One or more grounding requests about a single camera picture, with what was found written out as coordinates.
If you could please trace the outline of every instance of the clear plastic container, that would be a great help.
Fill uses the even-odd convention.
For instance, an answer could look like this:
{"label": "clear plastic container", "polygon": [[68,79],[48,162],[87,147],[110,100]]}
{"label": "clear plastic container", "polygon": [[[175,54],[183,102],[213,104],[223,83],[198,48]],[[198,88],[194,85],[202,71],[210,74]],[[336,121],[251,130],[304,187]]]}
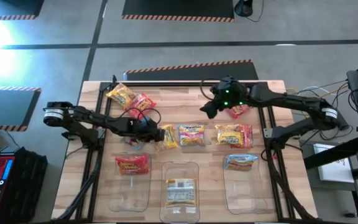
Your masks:
{"label": "clear plastic container", "polygon": [[200,219],[198,170],[195,162],[162,166],[160,219],[164,223],[196,223]]}
{"label": "clear plastic container", "polygon": [[116,162],[112,182],[109,208],[114,212],[144,212],[149,204],[151,162],[150,154],[144,152],[122,152],[116,157],[142,156],[148,159],[149,171],[146,174],[121,175]]}
{"label": "clear plastic container", "polygon": [[227,209],[234,215],[265,213],[267,203],[263,194],[259,159],[254,161],[249,171],[227,170],[224,165],[227,163],[228,156],[230,155],[226,155],[223,158],[223,179]]}

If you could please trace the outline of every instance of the desk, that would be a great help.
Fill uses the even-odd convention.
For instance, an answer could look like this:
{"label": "desk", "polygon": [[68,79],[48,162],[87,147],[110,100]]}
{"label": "desk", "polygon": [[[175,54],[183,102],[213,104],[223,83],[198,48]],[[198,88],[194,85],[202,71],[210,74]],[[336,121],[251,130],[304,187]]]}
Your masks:
{"label": "desk", "polygon": [[[233,120],[227,113],[219,113],[215,119],[208,119],[207,116],[199,110],[207,99],[205,99],[200,88],[194,87],[133,87],[131,83],[123,82],[129,85],[135,92],[143,92],[157,103],[156,109],[161,112],[164,124],[204,124],[206,126],[206,147],[188,147],[178,148],[171,151],[155,153],[154,143],[148,143],[142,149],[152,156],[152,181],[150,186],[150,200],[146,211],[136,212],[112,212],[109,209],[111,186],[113,183],[115,162],[114,156],[118,152],[128,150],[128,146],[120,143],[120,137],[113,135],[108,131],[104,147],[103,162],[99,178],[98,191],[96,196],[96,205],[94,208],[94,222],[160,222],[160,195],[161,195],[161,167],[166,161],[193,161],[199,167],[199,190],[200,190],[200,213],[199,222],[274,222],[277,221],[277,214],[272,194],[267,162],[260,160],[259,171],[262,180],[263,200],[267,207],[263,213],[248,213],[232,215],[226,209],[226,200],[224,196],[224,184],[222,177],[222,160],[227,154],[245,153],[245,150],[234,150],[230,147],[216,146],[215,124],[233,124],[245,123],[253,125],[254,148],[248,153],[260,154],[264,149],[264,139],[260,127],[259,114],[256,108],[249,113],[241,116],[238,120]],[[268,81],[267,84],[272,91],[284,92],[285,85],[282,80]],[[90,110],[95,110],[96,101],[99,93],[100,82],[84,82],[81,90],[81,106]],[[204,91],[212,97],[208,91],[209,87],[204,87]],[[104,111],[105,103],[102,104],[101,111]],[[111,105],[110,116],[118,116],[122,113],[122,108],[113,103]],[[287,126],[293,123],[291,111],[284,108],[273,108],[277,126]],[[158,120],[155,113],[150,112],[149,116]],[[73,141],[69,144],[68,152],[80,147],[79,141]],[[297,149],[287,147],[283,152],[285,167],[287,169],[288,182],[292,192],[306,210],[316,217],[316,208],[313,196],[311,194],[308,176],[303,163],[302,154]],[[75,195],[78,193],[81,185],[83,166],[86,158],[86,150],[78,151],[72,154],[63,167],[63,172],[58,188],[58,193],[53,209],[52,218],[61,215],[69,206]],[[280,194],[283,212],[286,214],[285,199]],[[83,216],[86,216],[89,197],[85,198]]]}

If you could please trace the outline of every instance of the snack bag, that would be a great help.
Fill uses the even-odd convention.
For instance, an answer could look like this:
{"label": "snack bag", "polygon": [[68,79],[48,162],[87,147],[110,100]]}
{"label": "snack bag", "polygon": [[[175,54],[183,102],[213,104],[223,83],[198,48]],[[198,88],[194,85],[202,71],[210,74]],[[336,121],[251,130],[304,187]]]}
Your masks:
{"label": "snack bag", "polygon": [[181,146],[204,146],[204,125],[178,125]]}
{"label": "snack bag", "polygon": [[250,171],[253,163],[258,159],[252,154],[231,154],[227,156],[227,162],[224,164],[224,169]]}
{"label": "snack bag", "polygon": [[217,145],[224,144],[244,144],[244,135],[239,130],[239,124],[233,125],[215,125],[218,133]]}
{"label": "snack bag", "polygon": [[252,135],[252,125],[240,124],[236,130],[240,131],[243,138],[243,144],[232,144],[231,148],[250,149],[254,144],[254,137]]}
{"label": "snack bag", "polygon": [[136,97],[136,94],[124,84],[119,83],[113,90],[106,94],[123,108],[127,108],[132,100]]}
{"label": "snack bag", "polygon": [[233,106],[231,109],[225,109],[234,119],[250,110],[248,105]]}
{"label": "snack bag", "polygon": [[131,114],[131,116],[134,118],[142,119],[143,118],[142,114],[146,115],[150,111],[150,110],[146,110],[146,111],[143,111],[143,110],[149,109],[149,108],[154,108],[155,105],[156,105],[156,103],[154,103],[145,94],[141,93],[133,99],[132,103],[130,103],[128,105],[128,107],[125,108],[125,110],[128,110],[130,108],[139,109],[142,113],[140,113],[139,110],[130,110],[130,111],[128,111],[128,113]]}
{"label": "snack bag", "polygon": [[119,156],[116,157],[116,162],[121,175],[146,174],[149,172],[149,157],[147,154]]}
{"label": "snack bag", "polygon": [[159,141],[156,145],[157,152],[173,149],[178,147],[178,143],[173,137],[173,126],[172,124],[161,126],[161,129],[165,130],[164,141]]}
{"label": "snack bag", "polygon": [[168,179],[165,205],[196,205],[194,182],[194,179]]}
{"label": "snack bag", "polygon": [[124,143],[132,146],[132,148],[135,151],[139,151],[140,149],[142,149],[142,147],[144,145],[144,142],[141,142],[141,141],[139,141],[139,140],[137,140],[136,138],[133,138],[133,137],[123,137],[121,139],[121,142],[124,142]]}

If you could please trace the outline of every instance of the red noodle package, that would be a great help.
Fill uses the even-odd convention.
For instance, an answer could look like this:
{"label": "red noodle package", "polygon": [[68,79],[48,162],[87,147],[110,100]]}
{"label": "red noodle package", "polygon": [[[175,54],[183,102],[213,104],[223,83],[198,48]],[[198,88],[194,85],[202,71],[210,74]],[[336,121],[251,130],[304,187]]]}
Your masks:
{"label": "red noodle package", "polygon": [[149,172],[149,157],[147,154],[116,157],[121,175],[146,174]]}
{"label": "red noodle package", "polygon": [[233,106],[231,109],[226,109],[226,111],[234,118],[237,119],[243,113],[249,111],[250,107],[248,105]]}
{"label": "red noodle package", "polygon": [[243,137],[241,144],[231,144],[231,148],[242,148],[249,149],[252,148],[254,143],[254,137],[252,136],[252,125],[249,124],[239,124],[236,128],[236,131],[240,131]]}
{"label": "red noodle package", "polygon": [[[141,94],[137,95],[136,98],[134,98],[134,100],[132,101],[132,103],[130,103],[130,105],[126,108],[126,110],[129,108],[137,108],[137,109],[143,111],[145,109],[154,108],[155,105],[156,105],[156,103],[154,103],[145,94],[141,93]],[[131,114],[131,116],[134,118],[142,119],[143,116],[139,110],[130,110],[130,111],[128,111],[128,113]],[[143,111],[142,113],[144,115],[146,115],[149,111],[150,110],[146,110],[146,111]]]}

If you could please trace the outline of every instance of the plastic tray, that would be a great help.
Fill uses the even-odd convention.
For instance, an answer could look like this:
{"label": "plastic tray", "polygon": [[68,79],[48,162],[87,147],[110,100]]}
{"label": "plastic tray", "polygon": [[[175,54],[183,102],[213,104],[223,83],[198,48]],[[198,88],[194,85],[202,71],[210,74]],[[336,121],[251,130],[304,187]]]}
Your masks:
{"label": "plastic tray", "polygon": [[117,157],[129,155],[147,155],[149,172],[140,175],[121,175],[116,163],[109,205],[110,210],[114,212],[143,212],[149,204],[152,158],[144,152],[122,152]]}
{"label": "plastic tray", "polygon": [[[200,208],[199,208],[199,199],[198,199],[198,170],[199,167],[195,162],[166,162],[162,166],[162,192],[161,192],[161,209],[160,209],[160,219],[164,223],[196,223],[200,219]],[[168,196],[172,196],[172,189],[168,192],[167,180],[172,179],[192,179],[194,180],[194,199],[195,205],[177,203],[177,204],[167,204]],[[192,194],[189,193],[189,189],[183,187],[183,192],[180,192],[181,189],[175,190],[180,192],[180,194]]]}
{"label": "plastic tray", "polygon": [[234,215],[242,213],[265,213],[267,203],[263,196],[259,159],[250,171],[226,170],[226,155],[223,158],[223,179],[227,209]]}

